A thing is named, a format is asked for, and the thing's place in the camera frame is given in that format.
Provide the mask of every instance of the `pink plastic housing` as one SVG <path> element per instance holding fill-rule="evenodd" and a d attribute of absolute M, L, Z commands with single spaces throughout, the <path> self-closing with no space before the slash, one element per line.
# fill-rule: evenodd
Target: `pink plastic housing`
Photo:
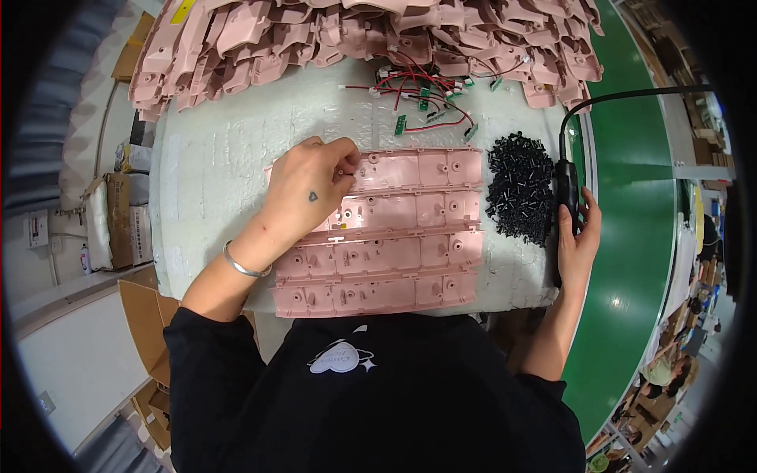
<path fill-rule="evenodd" d="M 322 318 L 387 314 L 459 306 L 475 300 L 476 272 L 426 274 L 364 276 L 325 285 L 276 287 L 276 315 Z"/>
<path fill-rule="evenodd" d="M 473 301 L 481 150 L 360 154 L 337 210 L 276 262 L 276 315 L 396 313 Z"/>
<path fill-rule="evenodd" d="M 167 0 L 140 54 L 129 99 L 155 121 L 278 79 L 290 65 L 382 56 L 444 76 L 523 83 L 532 107 L 566 107 L 602 79 L 593 0 Z"/>

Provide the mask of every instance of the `electrical switch box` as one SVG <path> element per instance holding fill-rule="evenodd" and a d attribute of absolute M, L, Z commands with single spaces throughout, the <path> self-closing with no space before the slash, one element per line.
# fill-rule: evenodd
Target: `electrical switch box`
<path fill-rule="evenodd" d="M 47 210 L 29 212 L 23 219 L 23 239 L 27 248 L 46 246 L 48 243 Z"/>

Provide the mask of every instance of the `bracelet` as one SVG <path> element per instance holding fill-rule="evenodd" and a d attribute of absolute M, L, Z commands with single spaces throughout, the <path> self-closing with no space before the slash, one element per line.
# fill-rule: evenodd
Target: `bracelet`
<path fill-rule="evenodd" d="M 273 268 L 273 264 L 269 264 L 268 267 L 263 272 L 258 271 L 250 271 L 249 269 L 245 269 L 241 264 L 234 261 L 234 258 L 232 258 L 232 255 L 229 254 L 229 243 L 232 241 L 229 240 L 226 242 L 226 244 L 223 245 L 223 256 L 226 258 L 226 261 L 229 262 L 230 265 L 232 265 L 232 268 L 236 269 L 240 273 L 242 273 L 245 276 L 251 276 L 253 278 L 264 278 L 268 276 L 271 273 L 271 269 Z"/>

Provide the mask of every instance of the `wall outlet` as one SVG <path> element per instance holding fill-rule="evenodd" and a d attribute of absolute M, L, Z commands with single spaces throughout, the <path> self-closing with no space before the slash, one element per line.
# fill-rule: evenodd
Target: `wall outlet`
<path fill-rule="evenodd" d="M 63 253 L 63 239 L 59 236 L 50 237 L 50 248 L 53 254 Z"/>

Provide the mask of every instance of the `yellow label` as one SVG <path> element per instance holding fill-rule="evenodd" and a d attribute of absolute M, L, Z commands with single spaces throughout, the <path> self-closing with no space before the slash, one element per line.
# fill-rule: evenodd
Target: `yellow label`
<path fill-rule="evenodd" d="M 173 18 L 171 18 L 171 24 L 177 25 L 183 22 L 184 19 L 187 18 L 187 13 L 189 13 L 189 10 L 194 4 L 195 0 L 183 0 L 182 4 L 179 6 L 179 10 L 176 10 L 176 13 L 173 14 Z"/>

